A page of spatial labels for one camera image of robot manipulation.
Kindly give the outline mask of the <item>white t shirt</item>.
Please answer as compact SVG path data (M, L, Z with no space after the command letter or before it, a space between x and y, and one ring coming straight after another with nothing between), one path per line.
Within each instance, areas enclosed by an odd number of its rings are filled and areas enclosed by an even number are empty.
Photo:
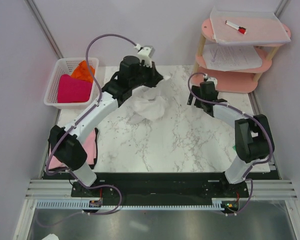
M132 124L138 124L143 120L154 122L163 117L167 106L163 92L170 78L170 76L164 75L163 80L161 80L156 87L139 91L132 97Z

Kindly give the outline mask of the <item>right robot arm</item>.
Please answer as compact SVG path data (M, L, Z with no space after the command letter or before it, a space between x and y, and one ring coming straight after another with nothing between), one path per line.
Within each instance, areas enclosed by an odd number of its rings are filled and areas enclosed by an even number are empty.
M243 182L255 165L267 163L272 158L275 145L268 118L264 114L243 113L225 99L218 98L219 92L212 81L188 87L188 105L194 105L234 128L236 157L224 172L226 180L219 184L220 193L230 197L237 191L236 184Z

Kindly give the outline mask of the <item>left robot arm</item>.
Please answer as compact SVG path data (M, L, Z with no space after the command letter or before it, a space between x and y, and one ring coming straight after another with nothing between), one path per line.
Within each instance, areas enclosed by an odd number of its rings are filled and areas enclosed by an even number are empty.
M145 86L154 88L164 77L158 73L152 58L139 54L125 56L119 70L113 74L93 101L75 120L64 127L55 125L48 138L51 156L55 156L83 184L82 191L89 197L96 196L100 185L92 171L83 147L94 128L110 113L118 109L133 93Z

